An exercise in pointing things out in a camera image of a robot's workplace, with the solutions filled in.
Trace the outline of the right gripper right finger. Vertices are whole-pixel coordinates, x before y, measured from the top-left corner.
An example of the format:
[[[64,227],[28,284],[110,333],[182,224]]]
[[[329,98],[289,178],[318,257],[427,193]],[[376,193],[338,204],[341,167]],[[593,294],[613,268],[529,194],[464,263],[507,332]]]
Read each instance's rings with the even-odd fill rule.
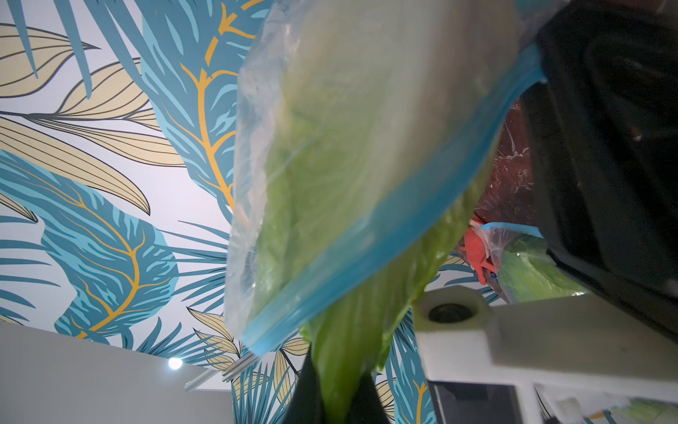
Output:
[[[388,416],[369,373],[360,379],[345,422],[347,424],[389,424]]]

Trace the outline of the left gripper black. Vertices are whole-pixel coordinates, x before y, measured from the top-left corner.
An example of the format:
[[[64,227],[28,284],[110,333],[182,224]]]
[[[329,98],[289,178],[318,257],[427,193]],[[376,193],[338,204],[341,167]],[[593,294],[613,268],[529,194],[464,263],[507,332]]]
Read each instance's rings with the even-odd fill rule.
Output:
[[[676,16],[556,1],[527,26],[545,75],[522,102],[549,256],[676,338]]]

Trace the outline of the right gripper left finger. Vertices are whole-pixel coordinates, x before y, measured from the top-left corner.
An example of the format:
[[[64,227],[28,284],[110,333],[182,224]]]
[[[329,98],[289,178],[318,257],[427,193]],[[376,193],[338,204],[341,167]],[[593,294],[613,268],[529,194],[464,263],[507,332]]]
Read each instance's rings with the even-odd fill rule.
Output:
[[[282,424],[320,424],[321,388],[310,353],[300,372],[297,388],[286,409]]]

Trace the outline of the clear zipper bag blue seal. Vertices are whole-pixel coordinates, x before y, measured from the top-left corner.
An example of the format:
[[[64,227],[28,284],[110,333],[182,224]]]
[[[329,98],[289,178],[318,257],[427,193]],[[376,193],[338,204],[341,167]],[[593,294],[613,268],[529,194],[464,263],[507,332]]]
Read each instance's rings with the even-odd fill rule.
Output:
[[[559,270],[548,254],[539,229],[522,224],[473,224],[471,235],[480,240],[483,268],[510,303],[552,300],[587,293]]]

